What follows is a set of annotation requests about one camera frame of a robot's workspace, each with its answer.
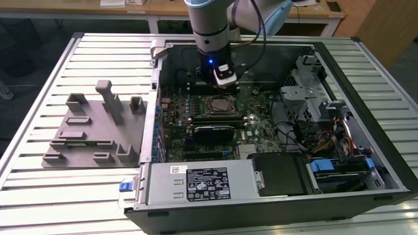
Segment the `warning label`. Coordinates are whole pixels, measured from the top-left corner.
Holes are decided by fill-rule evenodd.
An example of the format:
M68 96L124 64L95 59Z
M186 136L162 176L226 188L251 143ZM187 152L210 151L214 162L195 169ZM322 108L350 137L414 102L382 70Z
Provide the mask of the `warning label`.
M201 202L231 199L227 168L187 170L187 200Z

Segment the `aluminum extrusion table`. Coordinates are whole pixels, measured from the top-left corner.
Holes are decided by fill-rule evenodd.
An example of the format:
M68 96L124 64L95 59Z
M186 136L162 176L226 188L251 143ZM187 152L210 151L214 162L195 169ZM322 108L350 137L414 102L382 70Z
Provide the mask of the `aluminum extrusion table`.
M124 217L119 182L138 174L136 168L56 170L42 167L63 116L70 93L102 99L98 79L112 81L122 100L150 91L150 51L156 39L193 40L193 35L75 34L46 86L0 160L2 234L140 235ZM322 41L359 96L418 173L418 106L362 43L350 38L274 37L273 41ZM330 84L338 95L337 87ZM418 201L377 208L353 219L273 227L242 228L195 234L417 234Z

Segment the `metal bracket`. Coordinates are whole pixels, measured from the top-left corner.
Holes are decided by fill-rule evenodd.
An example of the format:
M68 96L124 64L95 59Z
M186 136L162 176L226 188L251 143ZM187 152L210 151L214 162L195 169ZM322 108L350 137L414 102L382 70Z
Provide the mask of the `metal bracket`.
M321 118L329 118L329 110L339 110L346 106L345 101L323 101L319 105Z
M150 66L152 66L154 68L158 67L158 59L160 59L163 56L168 54L166 49L171 47L172 45L166 46L166 40L152 40L150 47L151 53Z
M281 93L286 100L306 100L317 97L314 90L305 87L282 87Z
M258 189L266 188L262 172L261 171L255 171L254 172L254 177L255 177L257 188Z

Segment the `wooden desk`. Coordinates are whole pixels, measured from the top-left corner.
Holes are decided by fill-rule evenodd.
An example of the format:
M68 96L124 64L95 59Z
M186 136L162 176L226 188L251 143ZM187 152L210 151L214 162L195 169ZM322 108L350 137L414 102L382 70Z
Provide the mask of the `wooden desk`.
M183 20L187 21L189 13L187 6L183 0L150 0L148 8L148 23L152 24L152 29L158 29L156 22L159 20ZM329 9L326 0L322 0L319 4L309 7L293 7L290 16L286 23L303 23L303 24L326 24L322 35L331 37L337 30L341 20L346 17L343 12L333 12Z
M189 20L183 0L148 0L143 6L100 9L100 0L0 0L2 18L147 20L150 32L159 33L159 20ZM322 0L310 7L293 8L287 23L325 24L322 36L333 36L343 13L331 12Z
M338 0L349 13L335 36L357 36L386 68L402 55L418 32L417 0Z

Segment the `white paper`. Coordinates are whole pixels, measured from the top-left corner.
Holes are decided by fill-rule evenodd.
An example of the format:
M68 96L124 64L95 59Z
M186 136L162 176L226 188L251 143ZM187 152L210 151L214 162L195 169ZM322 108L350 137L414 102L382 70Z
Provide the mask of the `white paper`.
M124 0L100 0L100 8L124 8Z
M297 1L293 4L297 7L299 7L299 6L310 6L310 5L315 5L317 1L315 0L305 0L305 1Z

